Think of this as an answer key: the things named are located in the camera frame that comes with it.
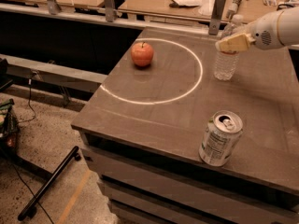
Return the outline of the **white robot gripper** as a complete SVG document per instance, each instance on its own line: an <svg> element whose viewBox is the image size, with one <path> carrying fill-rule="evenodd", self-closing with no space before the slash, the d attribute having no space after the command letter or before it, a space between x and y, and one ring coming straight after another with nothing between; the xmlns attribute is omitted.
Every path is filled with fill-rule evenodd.
<svg viewBox="0 0 299 224"><path fill-rule="evenodd" d="M279 49L299 44L299 9L281 9L249 23L249 34L226 36L215 44L221 52L246 51L254 43L258 49Z"/></svg>

